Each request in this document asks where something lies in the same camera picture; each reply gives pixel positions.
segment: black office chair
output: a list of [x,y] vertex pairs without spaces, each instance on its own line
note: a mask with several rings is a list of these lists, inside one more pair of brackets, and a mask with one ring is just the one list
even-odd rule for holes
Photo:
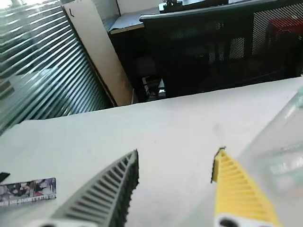
[[302,0],[251,0],[140,21],[168,97],[302,72]]

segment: plastic container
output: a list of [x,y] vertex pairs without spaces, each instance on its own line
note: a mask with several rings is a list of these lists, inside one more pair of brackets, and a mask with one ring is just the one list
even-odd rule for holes
[[[302,226],[303,87],[236,160],[269,199],[281,226]],[[215,226],[214,187],[178,227]]]

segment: white table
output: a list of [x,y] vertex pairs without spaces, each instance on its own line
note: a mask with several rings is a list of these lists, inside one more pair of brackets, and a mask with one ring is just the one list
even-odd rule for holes
[[140,179],[126,226],[182,222],[201,202],[218,148],[225,145],[238,156],[302,85],[300,77],[22,122],[0,137],[0,168],[11,173],[4,183],[56,177],[57,199],[0,210],[0,226],[51,215],[79,186],[135,148]]

